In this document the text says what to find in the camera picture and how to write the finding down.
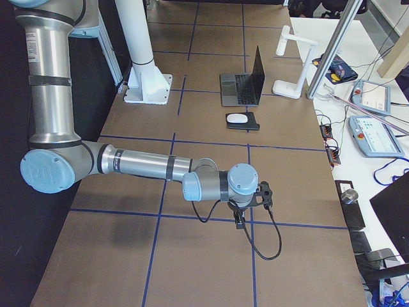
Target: white desk lamp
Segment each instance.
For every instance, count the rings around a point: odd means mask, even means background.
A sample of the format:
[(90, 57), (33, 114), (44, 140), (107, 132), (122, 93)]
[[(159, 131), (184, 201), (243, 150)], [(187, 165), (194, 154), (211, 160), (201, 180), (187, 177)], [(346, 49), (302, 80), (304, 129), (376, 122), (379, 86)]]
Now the white desk lamp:
[(275, 51), (276, 55), (278, 56), (284, 55), (284, 51), (286, 50), (288, 40), (295, 40), (297, 42), (308, 43), (310, 45), (310, 48), (307, 55), (307, 59), (305, 60), (304, 68), (302, 69), (301, 76), (298, 79), (297, 83), (276, 80), (276, 82), (274, 82), (272, 91), (273, 93), (281, 96), (298, 99), (301, 96), (302, 85), (304, 84), (308, 68), (311, 64), (311, 61), (313, 60), (315, 48), (318, 45), (318, 42), (316, 42), (315, 40), (308, 40), (306, 38), (292, 35), (289, 33), (289, 26), (284, 26), (282, 27), (279, 44), (277, 46), (277, 50)]

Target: device screen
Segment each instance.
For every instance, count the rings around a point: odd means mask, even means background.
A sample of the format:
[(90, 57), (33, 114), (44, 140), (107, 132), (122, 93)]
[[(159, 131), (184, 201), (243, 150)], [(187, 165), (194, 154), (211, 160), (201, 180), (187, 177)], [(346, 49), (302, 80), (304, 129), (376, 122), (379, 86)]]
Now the device screen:
[(362, 105), (380, 111), (386, 111), (387, 88), (369, 82), (363, 83)]
[(357, 118), (372, 152), (399, 152), (383, 123), (374, 118)]

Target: black mouse pad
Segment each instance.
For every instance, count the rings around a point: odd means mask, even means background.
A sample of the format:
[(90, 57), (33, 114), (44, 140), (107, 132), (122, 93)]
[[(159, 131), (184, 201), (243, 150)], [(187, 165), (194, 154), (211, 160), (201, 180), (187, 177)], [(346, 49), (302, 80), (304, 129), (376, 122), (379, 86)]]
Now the black mouse pad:
[[(230, 114), (244, 114), (247, 116), (247, 123), (229, 123), (228, 115)], [(226, 122), (228, 123), (229, 129), (238, 129), (238, 130), (259, 130), (260, 125), (256, 123), (256, 118), (254, 117), (253, 112), (244, 112), (244, 113), (228, 113), (226, 114)]]

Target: tiled tabletop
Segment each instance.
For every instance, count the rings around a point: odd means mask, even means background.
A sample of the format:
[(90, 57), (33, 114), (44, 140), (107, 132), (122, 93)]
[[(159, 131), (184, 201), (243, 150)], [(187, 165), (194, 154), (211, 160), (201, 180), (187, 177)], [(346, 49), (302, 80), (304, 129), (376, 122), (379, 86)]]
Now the tiled tabletop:
[[(224, 203), (200, 223), (181, 185), (126, 175), (85, 178), (38, 288), (37, 306), (365, 306), (313, 103), (271, 94), (296, 82), (297, 47), (274, 56), (282, 6), (158, 1), (148, 19), (155, 63), (173, 74), (166, 106), (114, 101), (99, 142), (142, 152), (244, 162), (273, 190), (282, 254), (251, 249)], [(260, 46), (266, 82), (257, 132), (229, 130), (219, 74), (251, 71)], [(208, 213), (212, 201), (197, 204)], [(278, 238), (262, 207), (247, 227), (268, 256)]]

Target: laptop keyboard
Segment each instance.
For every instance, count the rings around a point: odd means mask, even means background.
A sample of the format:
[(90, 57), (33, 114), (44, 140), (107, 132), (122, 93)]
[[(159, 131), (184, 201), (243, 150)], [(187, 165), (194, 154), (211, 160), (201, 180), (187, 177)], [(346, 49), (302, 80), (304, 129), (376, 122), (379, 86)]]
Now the laptop keyboard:
[(238, 104), (255, 105), (254, 85), (251, 75), (235, 75)]

